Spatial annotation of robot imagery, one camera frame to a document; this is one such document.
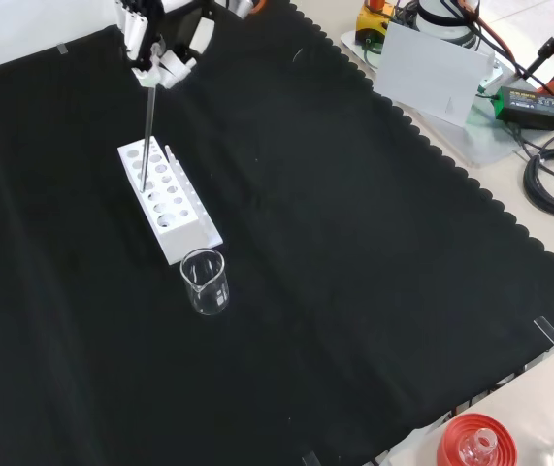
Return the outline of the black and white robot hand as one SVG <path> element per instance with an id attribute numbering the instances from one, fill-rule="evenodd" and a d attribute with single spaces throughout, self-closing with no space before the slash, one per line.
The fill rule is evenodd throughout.
<path id="1" fill-rule="evenodd" d="M 213 1 L 175 1 L 170 10 L 162 1 L 114 1 L 120 50 L 140 86 L 171 88 L 191 72 L 212 39 Z M 178 22 L 179 34 L 190 35 L 168 46 L 162 27 Z"/>

